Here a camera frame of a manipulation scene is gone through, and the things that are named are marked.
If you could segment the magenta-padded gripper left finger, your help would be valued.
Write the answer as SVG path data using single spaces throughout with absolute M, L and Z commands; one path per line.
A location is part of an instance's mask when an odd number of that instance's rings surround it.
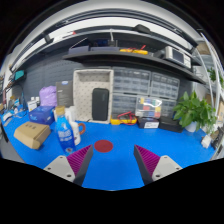
M 58 156 L 44 170 L 81 186 L 93 156 L 93 146 L 89 145 L 69 156 Z

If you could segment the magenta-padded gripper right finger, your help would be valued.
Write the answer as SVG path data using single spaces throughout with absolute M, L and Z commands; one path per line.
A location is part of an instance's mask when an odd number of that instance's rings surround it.
M 134 146 L 134 156 L 145 185 L 182 169 L 168 155 L 158 156 L 139 145 Z

